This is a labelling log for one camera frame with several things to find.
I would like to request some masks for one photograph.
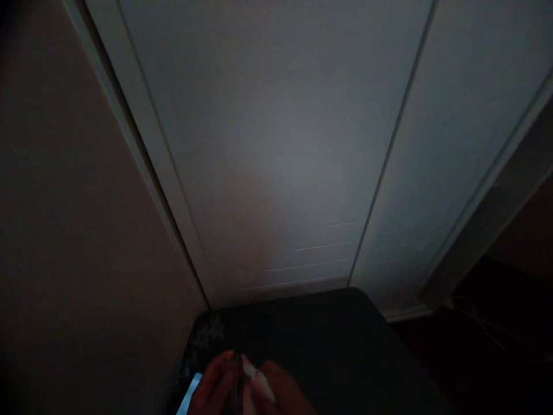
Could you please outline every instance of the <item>door panel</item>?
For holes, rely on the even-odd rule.
[[[430,3],[120,1],[212,306],[345,284]]]
[[[438,3],[351,280],[380,310],[415,303],[552,67],[549,0]]]

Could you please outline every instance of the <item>finger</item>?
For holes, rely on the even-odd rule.
[[[209,407],[212,413],[221,413],[223,411],[226,397],[229,395],[233,382],[234,374],[232,372],[227,372],[211,396]]]
[[[233,350],[221,353],[214,358],[203,373],[202,380],[196,388],[199,397],[207,398],[213,391],[217,381],[221,377],[221,368],[232,358]]]
[[[277,374],[282,373],[285,370],[281,368],[276,362],[273,362],[272,360],[267,360],[263,365],[259,368],[265,375],[267,374]]]
[[[277,406],[261,397],[255,390],[252,390],[252,401],[259,415],[279,415]]]

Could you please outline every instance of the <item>hand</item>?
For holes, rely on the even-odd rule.
[[[234,379],[233,355],[232,350],[223,352],[207,365],[190,400],[190,415],[220,415],[223,412]]]
[[[276,398],[275,404],[252,393],[253,402],[259,415],[317,414],[296,380],[278,364],[268,361],[259,370],[267,378]]]

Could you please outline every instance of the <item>beige wall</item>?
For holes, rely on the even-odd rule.
[[[2,49],[0,137],[7,396],[158,411],[206,305],[60,2],[25,7]]]

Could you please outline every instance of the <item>baseboard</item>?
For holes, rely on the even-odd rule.
[[[386,311],[382,316],[388,323],[397,323],[432,315],[432,311],[422,304],[414,305],[403,310]]]

